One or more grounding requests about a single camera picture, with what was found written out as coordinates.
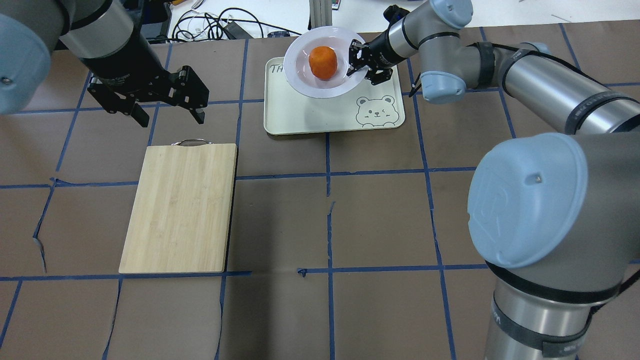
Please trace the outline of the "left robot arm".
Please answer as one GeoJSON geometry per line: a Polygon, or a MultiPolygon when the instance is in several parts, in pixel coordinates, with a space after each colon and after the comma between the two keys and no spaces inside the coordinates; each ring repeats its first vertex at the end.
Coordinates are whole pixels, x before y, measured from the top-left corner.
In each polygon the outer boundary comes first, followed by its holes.
{"type": "Polygon", "coordinates": [[[146,128],[141,103],[160,101],[202,125],[210,91],[190,66],[171,73],[119,0],[3,0],[0,12],[0,111],[23,110],[63,43],[93,74],[87,91],[108,113],[146,128]]]}

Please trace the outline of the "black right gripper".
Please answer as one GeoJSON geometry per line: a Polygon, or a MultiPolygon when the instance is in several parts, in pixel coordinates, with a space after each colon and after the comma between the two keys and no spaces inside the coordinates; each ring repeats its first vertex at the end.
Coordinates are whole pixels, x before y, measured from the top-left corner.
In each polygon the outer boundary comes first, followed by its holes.
{"type": "Polygon", "coordinates": [[[385,30],[372,41],[350,41],[348,50],[348,78],[360,77],[379,85],[391,79],[393,66],[401,62],[401,56],[393,50],[390,34],[385,30]]]}

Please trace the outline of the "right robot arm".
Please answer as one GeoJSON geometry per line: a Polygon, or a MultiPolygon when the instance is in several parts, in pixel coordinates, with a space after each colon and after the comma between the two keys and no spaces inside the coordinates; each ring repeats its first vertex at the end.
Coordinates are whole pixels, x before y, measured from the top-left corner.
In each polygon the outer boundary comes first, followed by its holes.
{"type": "Polygon", "coordinates": [[[598,310],[639,280],[639,102],[542,43],[466,47],[470,0],[428,0],[394,14],[349,70],[377,85],[419,54],[413,91],[431,104],[498,87],[554,129],[496,145],[468,192],[471,241],[496,276],[485,360],[573,360],[598,310]]]}

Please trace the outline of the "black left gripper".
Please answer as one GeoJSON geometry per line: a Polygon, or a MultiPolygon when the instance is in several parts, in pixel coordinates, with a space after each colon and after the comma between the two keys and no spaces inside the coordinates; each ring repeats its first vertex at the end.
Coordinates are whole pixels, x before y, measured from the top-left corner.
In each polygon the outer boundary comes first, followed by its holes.
{"type": "Polygon", "coordinates": [[[149,48],[124,48],[87,59],[87,68],[93,73],[87,91],[110,114],[130,116],[148,128],[150,116],[141,104],[159,101],[186,109],[199,125],[205,122],[210,90],[188,65],[170,72],[149,48]]]}

